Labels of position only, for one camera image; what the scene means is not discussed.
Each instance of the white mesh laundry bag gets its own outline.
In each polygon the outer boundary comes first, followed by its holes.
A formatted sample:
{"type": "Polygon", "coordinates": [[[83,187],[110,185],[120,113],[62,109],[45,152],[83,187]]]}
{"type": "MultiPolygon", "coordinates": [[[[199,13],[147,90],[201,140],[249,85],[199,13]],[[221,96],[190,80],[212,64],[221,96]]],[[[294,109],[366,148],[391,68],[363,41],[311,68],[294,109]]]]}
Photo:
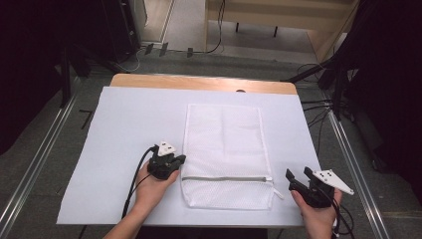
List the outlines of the white mesh laundry bag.
{"type": "Polygon", "coordinates": [[[275,191],[258,108],[189,105],[183,154],[181,185],[189,206],[271,207],[275,191]]]}

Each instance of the white tag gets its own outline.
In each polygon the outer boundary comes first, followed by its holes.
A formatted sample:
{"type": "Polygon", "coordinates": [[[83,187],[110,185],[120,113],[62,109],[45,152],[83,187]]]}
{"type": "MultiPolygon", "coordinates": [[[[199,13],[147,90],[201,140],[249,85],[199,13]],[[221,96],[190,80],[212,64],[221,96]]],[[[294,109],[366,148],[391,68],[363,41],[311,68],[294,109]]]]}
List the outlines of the white tag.
{"type": "Polygon", "coordinates": [[[170,143],[166,141],[162,141],[159,144],[158,156],[164,156],[175,151],[176,151],[176,148],[173,145],[171,145],[170,143]]]}
{"type": "Polygon", "coordinates": [[[348,187],[332,170],[314,171],[313,175],[327,185],[336,187],[350,195],[354,194],[354,191],[350,189],[350,187],[348,187]]]}

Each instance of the black cable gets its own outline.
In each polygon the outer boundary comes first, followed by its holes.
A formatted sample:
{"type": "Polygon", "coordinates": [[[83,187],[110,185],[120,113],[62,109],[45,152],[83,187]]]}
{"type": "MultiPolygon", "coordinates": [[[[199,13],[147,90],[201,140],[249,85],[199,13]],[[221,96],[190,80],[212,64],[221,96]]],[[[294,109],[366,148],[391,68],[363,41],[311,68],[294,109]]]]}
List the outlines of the black cable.
{"type": "MultiPolygon", "coordinates": [[[[319,66],[322,70],[324,69],[324,67],[322,67],[320,64],[316,64],[316,63],[303,64],[303,65],[301,65],[300,67],[298,67],[298,68],[296,69],[297,76],[300,74],[300,73],[299,73],[299,70],[300,70],[302,67],[305,67],[305,66],[319,66]]],[[[316,77],[317,81],[319,81],[319,77],[317,77],[317,73],[314,73],[314,77],[316,77]]],[[[309,82],[309,83],[317,83],[317,81],[316,81],[316,82],[312,82],[312,81],[308,81],[308,80],[305,80],[305,79],[304,79],[304,81],[305,81],[305,82],[309,82]]]]}
{"type": "MultiPolygon", "coordinates": [[[[335,200],[335,198],[330,198],[328,195],[326,195],[326,193],[322,190],[322,189],[320,189],[318,186],[316,186],[315,185],[315,187],[316,187],[316,189],[320,192],[320,193],[322,193],[322,195],[325,197],[325,198],[327,198],[328,200],[330,200],[331,201],[331,205],[332,205],[332,207],[334,208],[334,210],[335,210],[335,213],[336,213],[336,220],[337,220],[337,223],[336,223],[336,225],[335,225],[335,227],[334,227],[334,230],[333,230],[333,234],[332,234],[332,237],[331,238],[337,238],[337,236],[338,235],[341,235],[338,231],[339,231],[339,227],[340,227],[340,220],[344,223],[344,226],[347,228],[347,231],[348,231],[348,233],[346,233],[346,235],[347,234],[349,234],[350,235],[350,237],[352,238],[352,239],[354,239],[354,234],[353,234],[353,232],[352,232],[352,229],[350,228],[350,226],[348,225],[348,223],[344,220],[344,218],[341,216],[341,213],[340,213],[340,207],[339,207],[339,205],[338,205],[338,203],[337,203],[337,201],[335,200]]],[[[347,210],[347,209],[345,209],[346,210],[346,212],[349,214],[349,216],[350,216],[350,218],[352,218],[351,217],[351,214],[350,214],[350,212],[347,210]]]]}
{"type": "Polygon", "coordinates": [[[149,149],[148,149],[148,150],[147,150],[147,151],[143,154],[142,158],[140,159],[139,164],[137,165],[136,171],[134,172],[133,180],[132,180],[132,183],[131,183],[131,185],[130,185],[129,194],[127,195],[127,199],[126,199],[126,201],[125,201],[125,203],[124,203],[124,207],[123,207],[123,212],[122,212],[121,218],[123,218],[123,217],[126,215],[126,213],[127,213],[127,208],[129,207],[130,198],[131,198],[131,196],[132,196],[132,194],[133,194],[133,187],[134,187],[134,185],[135,185],[135,183],[136,183],[137,174],[138,174],[138,172],[139,172],[139,170],[140,170],[140,167],[142,166],[143,160],[145,159],[145,157],[146,157],[146,155],[147,155],[147,154],[149,154],[151,151],[156,150],[157,148],[158,148],[158,146],[157,146],[157,145],[155,145],[155,146],[153,146],[153,147],[150,147],[150,148],[149,148],[149,149]]]}
{"type": "Polygon", "coordinates": [[[136,187],[133,189],[133,191],[131,192],[131,194],[133,194],[133,192],[135,192],[136,191],[136,188],[137,188],[137,186],[139,186],[139,184],[141,183],[141,182],[143,182],[143,180],[145,180],[148,176],[150,176],[151,174],[148,174],[148,175],[146,175],[146,176],[144,176],[140,181],[139,181],[139,183],[136,185],[136,187]]]}
{"type": "Polygon", "coordinates": [[[316,156],[319,156],[319,149],[320,149],[320,134],[322,132],[323,121],[325,120],[326,116],[328,116],[329,111],[323,116],[322,120],[320,121],[319,133],[317,136],[317,149],[316,149],[316,156]]]}
{"type": "Polygon", "coordinates": [[[78,237],[79,239],[82,239],[82,237],[84,236],[85,230],[87,230],[87,227],[88,227],[88,225],[85,225],[85,226],[82,228],[81,233],[80,233],[80,236],[78,237]]]}
{"type": "Polygon", "coordinates": [[[351,227],[347,227],[348,224],[345,222],[344,217],[341,216],[341,220],[343,221],[344,226],[347,228],[347,232],[338,232],[338,233],[340,235],[348,235],[348,234],[352,233],[352,231],[354,229],[354,220],[353,220],[353,217],[351,216],[351,213],[347,210],[347,208],[345,208],[343,205],[340,205],[340,207],[348,214],[348,217],[350,218],[350,221],[351,221],[351,227]]]}
{"type": "Polygon", "coordinates": [[[302,105],[306,105],[306,104],[316,104],[316,103],[332,103],[332,100],[303,101],[303,102],[301,102],[301,104],[302,104],[302,105]]]}
{"type": "Polygon", "coordinates": [[[316,117],[315,117],[313,120],[311,120],[310,122],[308,122],[308,127],[309,127],[309,128],[311,128],[311,127],[312,127],[312,126],[314,126],[317,122],[321,121],[322,119],[318,119],[318,120],[317,120],[317,118],[318,118],[318,117],[320,117],[322,114],[327,113],[327,112],[330,112],[330,111],[331,111],[331,109],[324,110],[324,111],[322,111],[321,113],[319,113],[318,115],[316,115],[316,117]]]}
{"type": "Polygon", "coordinates": [[[283,231],[284,231],[284,229],[280,229],[279,235],[277,235],[277,237],[276,237],[277,239],[280,239],[280,237],[282,236],[283,231]]]}
{"type": "MultiPolygon", "coordinates": [[[[223,17],[224,17],[225,8],[226,8],[226,0],[223,0],[221,2],[220,10],[218,12],[218,18],[217,18],[218,29],[220,31],[220,39],[218,41],[217,46],[215,46],[215,48],[213,50],[208,51],[208,52],[191,52],[191,53],[193,53],[193,54],[210,54],[210,53],[215,52],[220,47],[221,42],[222,42],[222,34],[223,34],[222,26],[223,26],[223,17]]],[[[187,51],[179,51],[179,50],[167,50],[167,52],[189,53],[187,51]]]]}
{"type": "Polygon", "coordinates": [[[324,106],[311,107],[311,108],[304,109],[304,112],[307,112],[307,111],[310,111],[310,110],[314,110],[314,109],[319,109],[319,108],[330,108],[330,107],[332,107],[332,105],[324,105],[324,106]]]}

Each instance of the black cable bundle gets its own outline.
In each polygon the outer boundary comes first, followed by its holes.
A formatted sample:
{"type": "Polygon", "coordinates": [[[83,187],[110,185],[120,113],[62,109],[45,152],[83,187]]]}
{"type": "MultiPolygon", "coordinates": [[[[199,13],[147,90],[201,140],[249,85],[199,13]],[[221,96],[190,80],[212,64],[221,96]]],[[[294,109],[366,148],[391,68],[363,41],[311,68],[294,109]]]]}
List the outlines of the black cable bundle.
{"type": "Polygon", "coordinates": [[[130,197],[133,195],[133,192],[136,190],[136,188],[137,188],[137,186],[143,181],[143,180],[145,180],[150,174],[148,174],[148,175],[146,175],[144,178],[142,178],[140,181],[139,181],[139,183],[136,185],[136,186],[134,186],[135,185],[135,183],[136,183],[136,178],[137,178],[137,174],[139,173],[139,170],[140,170],[140,167],[142,166],[142,163],[143,163],[143,161],[145,160],[145,157],[151,152],[151,151],[156,151],[156,150],[158,150],[158,146],[157,145],[155,145],[155,146],[153,146],[153,147],[150,147],[144,154],[143,154],[143,156],[142,156],[142,158],[140,159],[140,162],[139,162],[139,164],[137,165],[137,168],[136,168],[136,171],[135,171],[135,173],[134,173],[134,176],[133,176],[133,181],[132,181],[132,183],[131,183],[131,185],[130,185],[130,190],[129,190],[129,194],[127,195],[127,199],[126,199],[126,201],[125,201],[125,203],[124,203],[124,207],[123,207],[123,213],[122,213],[122,215],[121,215],[121,218],[123,218],[125,215],[126,215],[126,213],[127,213],[127,208],[128,208],[128,206],[129,206],[129,203],[130,203],[130,197]]]}
{"type": "MultiPolygon", "coordinates": [[[[328,200],[331,200],[331,198],[328,195],[326,195],[326,193],[323,190],[321,190],[319,187],[316,187],[316,189],[320,193],[322,193],[328,200]]],[[[351,216],[350,212],[344,206],[341,206],[341,208],[343,208],[347,212],[347,214],[348,214],[348,216],[351,220],[351,227],[348,225],[348,223],[345,221],[344,217],[341,215],[340,207],[338,206],[338,203],[334,198],[332,199],[331,205],[335,210],[336,220],[337,220],[337,223],[335,224],[335,227],[332,230],[331,239],[338,238],[339,235],[350,235],[350,237],[352,239],[354,239],[354,235],[353,235],[354,221],[353,221],[353,217],[351,216]],[[347,232],[339,232],[341,221],[343,222],[344,226],[347,228],[347,232]]]]}

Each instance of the human arm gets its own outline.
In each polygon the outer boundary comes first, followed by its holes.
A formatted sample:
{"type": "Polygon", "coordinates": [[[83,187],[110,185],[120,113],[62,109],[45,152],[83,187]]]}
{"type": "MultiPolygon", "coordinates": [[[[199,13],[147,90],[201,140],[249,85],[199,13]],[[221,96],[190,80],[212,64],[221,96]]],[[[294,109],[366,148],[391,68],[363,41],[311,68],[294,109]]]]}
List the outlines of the human arm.
{"type": "Polygon", "coordinates": [[[171,173],[167,180],[158,180],[154,176],[148,176],[147,162],[137,175],[136,183],[144,180],[136,188],[136,200],[127,215],[121,219],[105,236],[111,238],[134,238],[152,209],[159,203],[165,190],[177,178],[179,171],[171,173]]]}
{"type": "MultiPolygon", "coordinates": [[[[301,209],[301,214],[304,218],[305,227],[307,228],[310,239],[329,239],[332,234],[332,225],[334,223],[336,213],[334,208],[313,208],[307,205],[302,196],[292,190],[291,192],[296,204],[301,209]]],[[[335,189],[334,199],[340,204],[341,191],[335,189]]]]}

